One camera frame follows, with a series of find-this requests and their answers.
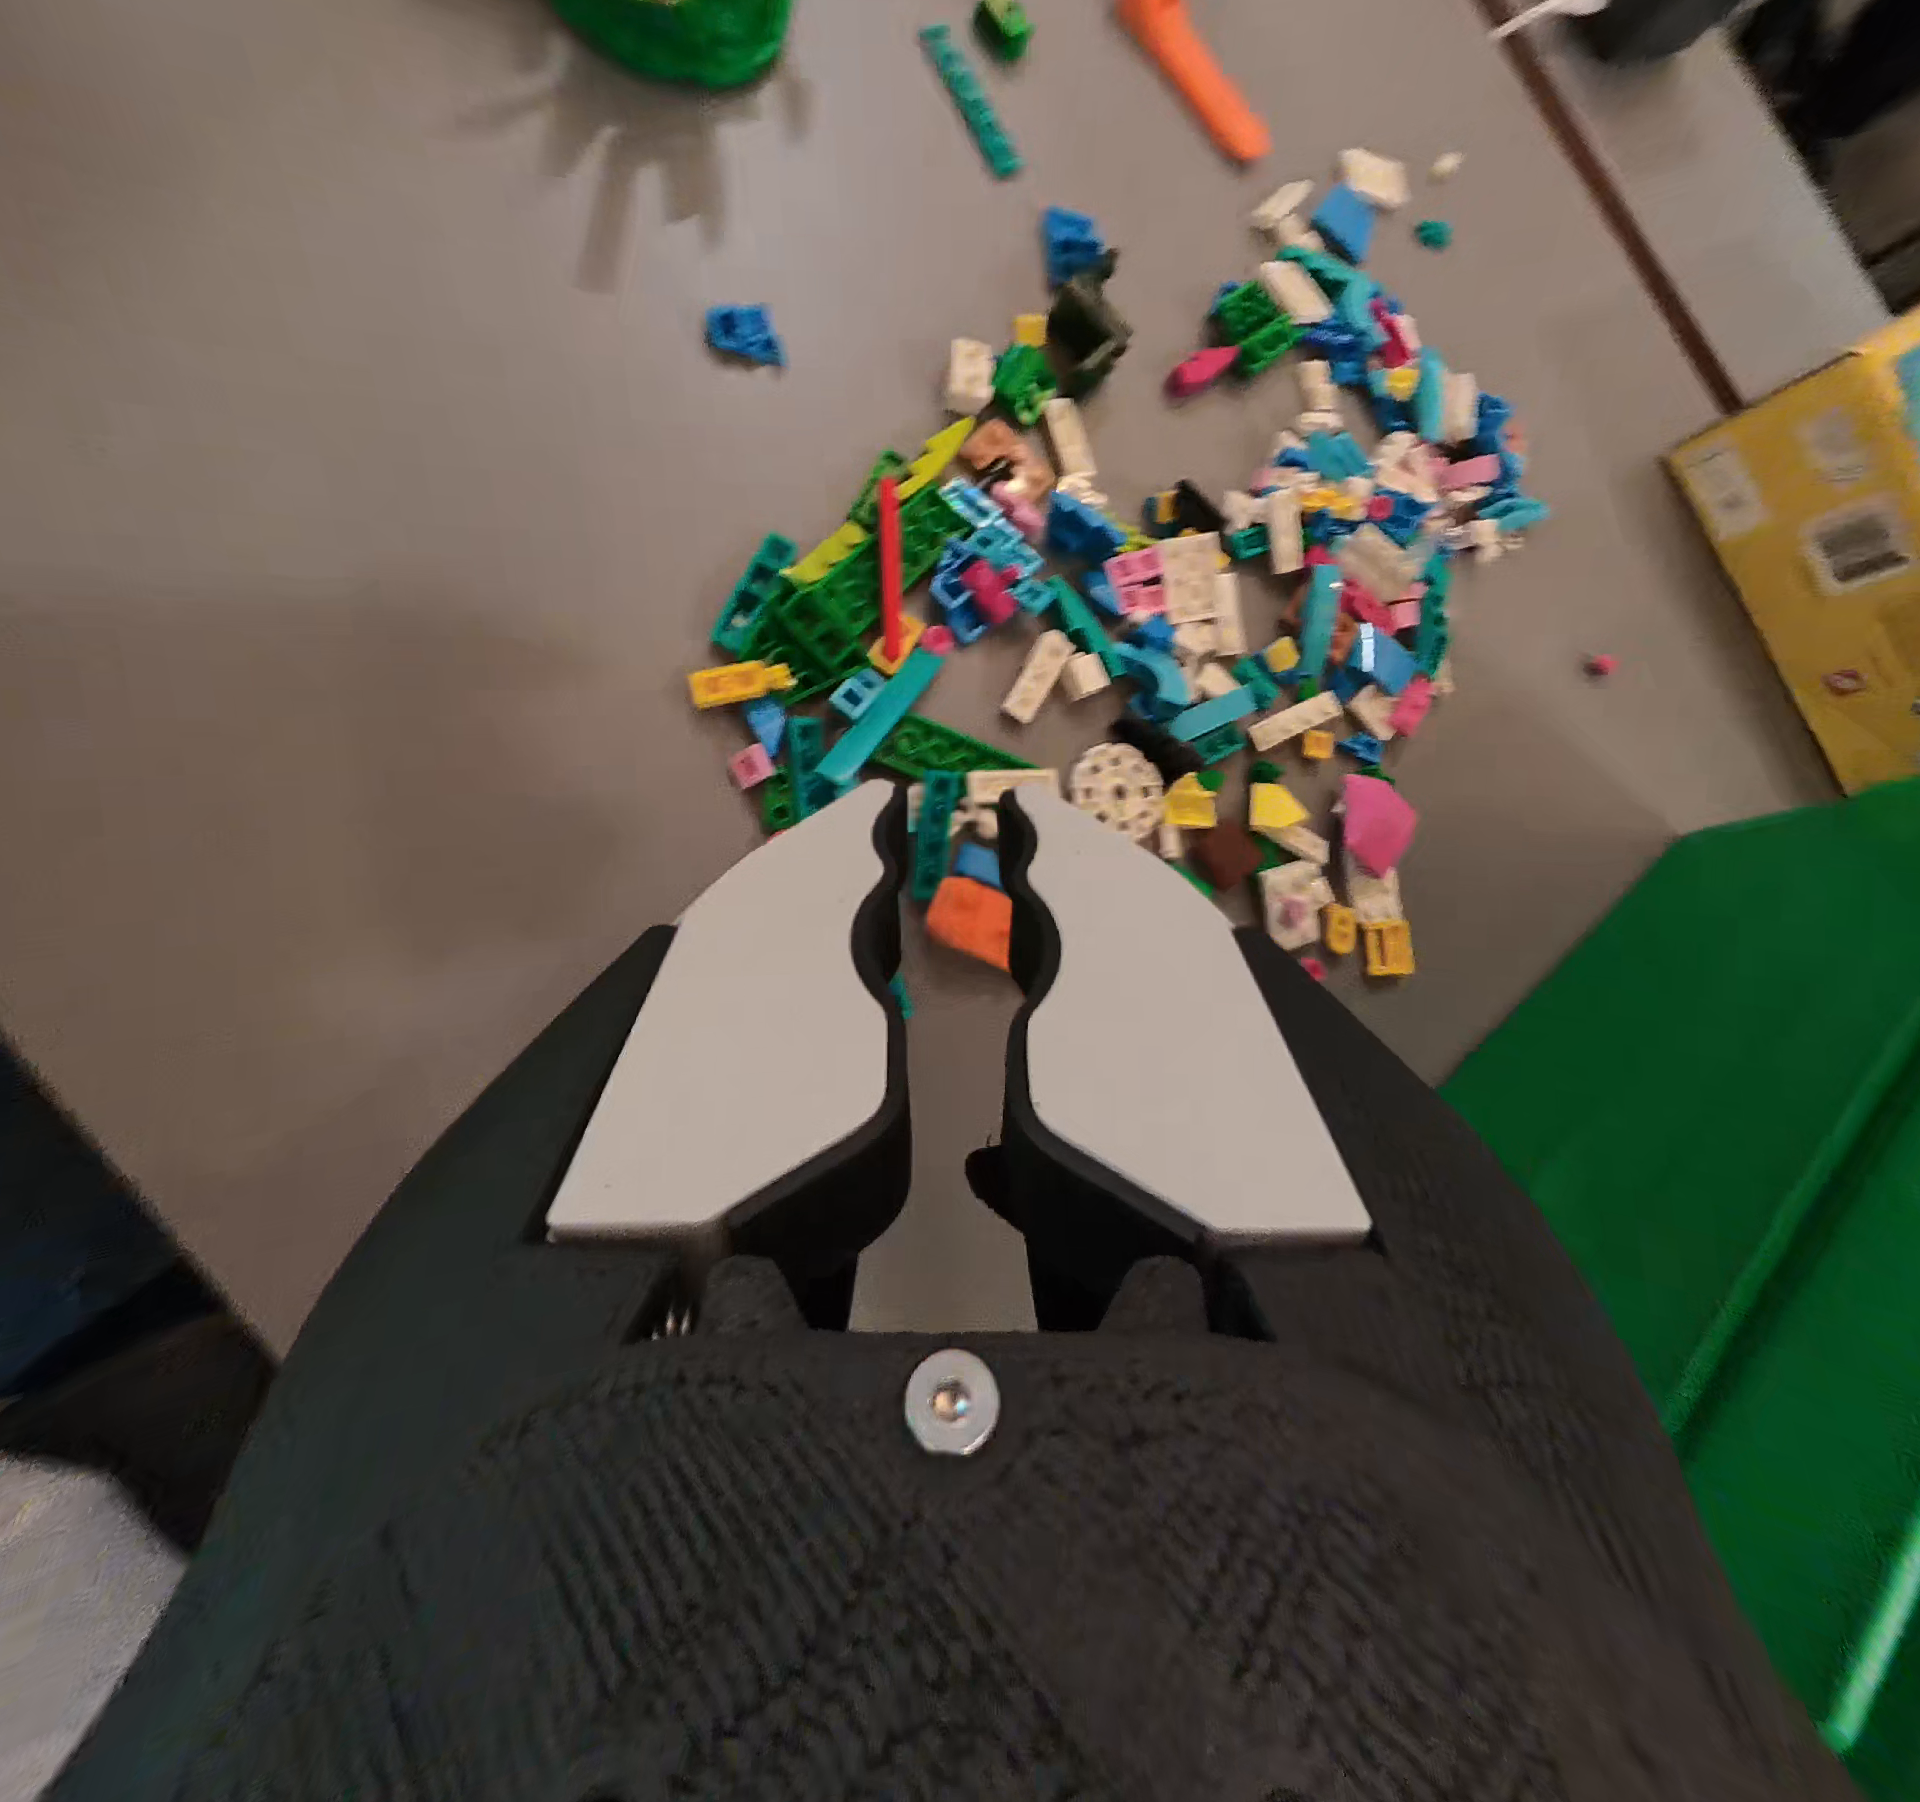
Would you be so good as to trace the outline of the green plastic board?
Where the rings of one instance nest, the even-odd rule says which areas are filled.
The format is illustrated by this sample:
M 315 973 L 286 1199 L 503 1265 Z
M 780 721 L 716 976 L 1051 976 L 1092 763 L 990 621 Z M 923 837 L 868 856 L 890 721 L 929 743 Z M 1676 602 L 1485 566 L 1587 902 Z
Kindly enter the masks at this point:
M 1443 1094 L 1620 1333 L 1780 1680 L 1915 1798 L 1915 779 L 1674 842 Z

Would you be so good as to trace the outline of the white cloth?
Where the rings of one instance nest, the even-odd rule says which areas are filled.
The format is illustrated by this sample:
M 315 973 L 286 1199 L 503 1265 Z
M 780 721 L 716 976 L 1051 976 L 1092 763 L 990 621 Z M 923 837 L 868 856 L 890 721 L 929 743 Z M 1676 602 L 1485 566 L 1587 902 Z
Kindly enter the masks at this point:
M 93 1470 L 2 1458 L 2 1796 L 34 1799 L 124 1680 L 184 1571 Z

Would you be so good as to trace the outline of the long teal lego beam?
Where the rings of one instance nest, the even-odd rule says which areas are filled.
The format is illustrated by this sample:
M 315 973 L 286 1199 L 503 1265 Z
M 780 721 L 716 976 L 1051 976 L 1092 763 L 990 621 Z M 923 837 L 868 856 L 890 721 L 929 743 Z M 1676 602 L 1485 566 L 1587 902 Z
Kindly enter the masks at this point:
M 954 38 L 949 25 L 926 24 L 918 29 L 916 42 L 991 178 L 1005 181 L 1021 173 L 1024 159 L 1005 131 L 972 57 Z

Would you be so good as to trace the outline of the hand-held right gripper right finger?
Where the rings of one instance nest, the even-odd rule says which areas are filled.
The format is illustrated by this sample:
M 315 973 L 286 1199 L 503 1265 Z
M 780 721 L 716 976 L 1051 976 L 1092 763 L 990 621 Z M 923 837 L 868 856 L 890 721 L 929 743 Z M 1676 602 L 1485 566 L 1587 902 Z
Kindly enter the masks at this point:
M 995 805 L 1019 989 L 973 1193 L 1019 1238 L 1044 1331 L 1092 1331 L 1143 1261 L 1217 1302 L 1246 1258 L 1354 1252 L 1376 1219 L 1259 984 L 1272 944 L 1096 816 Z

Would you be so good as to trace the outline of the orange lego brick separator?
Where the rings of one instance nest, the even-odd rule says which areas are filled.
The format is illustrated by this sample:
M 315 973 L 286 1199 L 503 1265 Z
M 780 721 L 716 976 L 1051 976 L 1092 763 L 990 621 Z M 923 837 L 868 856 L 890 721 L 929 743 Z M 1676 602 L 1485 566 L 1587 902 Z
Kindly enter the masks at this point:
M 1139 45 L 1221 156 L 1251 166 L 1272 152 L 1267 122 L 1194 25 L 1188 0 L 1114 0 L 1114 10 L 1120 29 Z

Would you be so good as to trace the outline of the yellow cardboard lego box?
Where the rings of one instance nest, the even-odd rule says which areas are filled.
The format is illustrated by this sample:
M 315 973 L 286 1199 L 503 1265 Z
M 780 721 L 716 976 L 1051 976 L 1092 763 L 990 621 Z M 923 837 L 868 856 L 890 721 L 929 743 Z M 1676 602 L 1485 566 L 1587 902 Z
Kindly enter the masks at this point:
M 1663 463 L 1836 787 L 1915 777 L 1915 310 Z

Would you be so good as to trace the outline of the dark cloth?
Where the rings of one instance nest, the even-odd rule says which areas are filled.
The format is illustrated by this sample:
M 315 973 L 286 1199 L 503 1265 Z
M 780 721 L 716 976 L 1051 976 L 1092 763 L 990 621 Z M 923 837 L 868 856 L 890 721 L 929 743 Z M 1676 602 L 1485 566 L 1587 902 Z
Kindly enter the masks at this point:
M 2 1453 L 114 1481 L 196 1553 L 277 1358 L 2 1045 Z

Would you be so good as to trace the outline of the pile of lego bricks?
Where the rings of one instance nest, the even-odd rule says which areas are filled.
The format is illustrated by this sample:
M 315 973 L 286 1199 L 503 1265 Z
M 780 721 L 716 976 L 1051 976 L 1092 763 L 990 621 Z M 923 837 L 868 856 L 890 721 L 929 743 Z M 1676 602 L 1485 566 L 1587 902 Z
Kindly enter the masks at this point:
M 1030 785 L 1149 848 L 1202 896 L 1247 890 L 1307 976 L 1417 969 L 1402 868 L 1417 813 L 1388 749 L 1452 686 L 1464 562 L 1522 545 L 1512 404 L 1448 364 L 1368 265 L 1411 200 L 1361 146 L 1251 214 L 1163 397 L 1291 377 L 1240 483 L 1190 476 L 1134 517 L 1096 481 L 1085 397 L 1046 315 L 949 346 L 946 423 L 881 450 L 835 529 L 753 548 L 686 675 L 733 715 L 731 785 L 765 835 L 871 779 L 908 787 L 905 893 L 943 949 L 1010 967 L 1000 795 Z

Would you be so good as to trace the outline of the dark green lego piece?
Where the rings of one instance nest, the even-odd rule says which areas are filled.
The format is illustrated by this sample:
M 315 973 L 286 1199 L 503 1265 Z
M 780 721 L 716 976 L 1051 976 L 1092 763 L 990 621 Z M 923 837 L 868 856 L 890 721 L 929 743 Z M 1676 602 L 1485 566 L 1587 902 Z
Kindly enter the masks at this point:
M 1102 265 L 1071 273 L 1048 304 L 1046 349 L 1066 397 L 1096 394 L 1134 340 L 1131 324 L 1107 296 L 1109 278 L 1112 269 Z

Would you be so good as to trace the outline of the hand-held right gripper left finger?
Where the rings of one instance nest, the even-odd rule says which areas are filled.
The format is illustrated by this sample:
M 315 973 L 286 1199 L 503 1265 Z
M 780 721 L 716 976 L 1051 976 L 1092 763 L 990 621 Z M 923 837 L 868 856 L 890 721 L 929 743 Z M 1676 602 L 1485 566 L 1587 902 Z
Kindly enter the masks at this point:
M 546 1205 L 549 1244 L 659 1248 L 693 1281 L 771 1261 L 809 1325 L 848 1327 L 911 1177 L 908 858 L 905 791 L 868 781 L 683 907 Z

